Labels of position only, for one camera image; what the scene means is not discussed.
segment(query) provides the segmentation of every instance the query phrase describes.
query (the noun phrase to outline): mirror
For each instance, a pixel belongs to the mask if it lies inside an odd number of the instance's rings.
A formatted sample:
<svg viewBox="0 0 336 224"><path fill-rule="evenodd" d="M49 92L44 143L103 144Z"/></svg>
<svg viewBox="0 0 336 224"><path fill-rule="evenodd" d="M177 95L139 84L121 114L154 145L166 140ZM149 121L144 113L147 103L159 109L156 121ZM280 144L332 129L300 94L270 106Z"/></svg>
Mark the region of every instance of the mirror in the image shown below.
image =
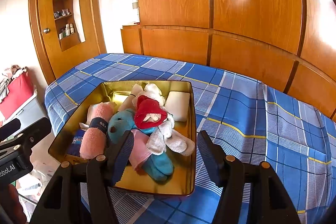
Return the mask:
<svg viewBox="0 0 336 224"><path fill-rule="evenodd" d="M79 0L52 0L52 5L61 50L85 42Z"/></svg>

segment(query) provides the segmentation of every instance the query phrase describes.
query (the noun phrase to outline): door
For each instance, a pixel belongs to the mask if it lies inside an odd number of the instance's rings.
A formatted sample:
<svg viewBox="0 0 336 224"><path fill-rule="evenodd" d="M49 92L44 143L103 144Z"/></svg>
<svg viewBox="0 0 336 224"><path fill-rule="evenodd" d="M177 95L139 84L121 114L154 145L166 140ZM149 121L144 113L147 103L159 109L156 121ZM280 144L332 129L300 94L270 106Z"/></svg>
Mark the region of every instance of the door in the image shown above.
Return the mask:
<svg viewBox="0 0 336 224"><path fill-rule="evenodd" d="M44 48L55 78L100 54L91 0L37 0Z"/></svg>

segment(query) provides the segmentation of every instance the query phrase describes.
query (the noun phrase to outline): gold tray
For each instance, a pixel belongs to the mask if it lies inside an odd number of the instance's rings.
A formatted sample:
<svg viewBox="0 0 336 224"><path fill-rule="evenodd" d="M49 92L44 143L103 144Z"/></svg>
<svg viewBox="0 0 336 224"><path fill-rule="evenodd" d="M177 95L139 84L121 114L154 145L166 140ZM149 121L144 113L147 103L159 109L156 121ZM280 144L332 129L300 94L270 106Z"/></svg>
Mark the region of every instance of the gold tray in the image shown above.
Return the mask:
<svg viewBox="0 0 336 224"><path fill-rule="evenodd" d="M167 98L170 91L190 93L188 121L175 122L175 129L196 143L194 94L190 82L147 80L114 81L101 83L79 105L54 139L48 150L49 154L59 162L69 161L72 164L86 162L85 159L66 154L66 151L72 143L75 132L80 128L78 123L86 122L89 106L100 102L112 101L117 104L115 109L117 110L130 94L134 84L139 84L144 88L148 83L156 84L165 98ZM167 155L174 165L174 173L167 182L159 184L152 180L143 170L136 172L130 165L127 165L121 180L115 186L149 194L190 195L195 188L196 151L194 151L191 156L184 157L167 149Z"/></svg>

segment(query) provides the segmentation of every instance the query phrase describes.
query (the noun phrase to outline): blue plaid bedsheet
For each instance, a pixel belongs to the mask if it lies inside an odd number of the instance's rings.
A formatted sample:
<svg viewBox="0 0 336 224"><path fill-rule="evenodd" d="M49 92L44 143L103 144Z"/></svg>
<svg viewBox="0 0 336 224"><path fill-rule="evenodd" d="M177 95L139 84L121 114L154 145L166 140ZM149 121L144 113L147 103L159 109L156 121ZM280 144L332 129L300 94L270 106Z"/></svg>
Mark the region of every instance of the blue plaid bedsheet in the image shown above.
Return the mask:
<svg viewBox="0 0 336 224"><path fill-rule="evenodd" d="M102 54L74 67L45 92L53 132L100 83L186 80L194 91L197 131L243 162L266 160L287 189L301 223L315 223L336 195L336 125L311 105L255 79L181 61ZM86 185L82 200L88 205ZM183 199L110 189L120 223L211 223L222 189L209 179L197 150L196 188ZM239 223L246 223L250 185Z"/></svg>

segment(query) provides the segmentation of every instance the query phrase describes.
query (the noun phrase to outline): black band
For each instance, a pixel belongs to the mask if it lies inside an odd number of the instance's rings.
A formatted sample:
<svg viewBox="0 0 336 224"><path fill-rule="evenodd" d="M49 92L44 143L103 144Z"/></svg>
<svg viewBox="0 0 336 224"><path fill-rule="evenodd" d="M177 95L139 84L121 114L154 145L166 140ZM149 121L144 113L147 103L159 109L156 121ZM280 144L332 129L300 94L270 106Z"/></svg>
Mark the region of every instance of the black band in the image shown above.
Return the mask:
<svg viewBox="0 0 336 224"><path fill-rule="evenodd" d="M109 123L100 117L93 118L90 122L89 128L98 128L104 134L107 133L107 127Z"/></svg>

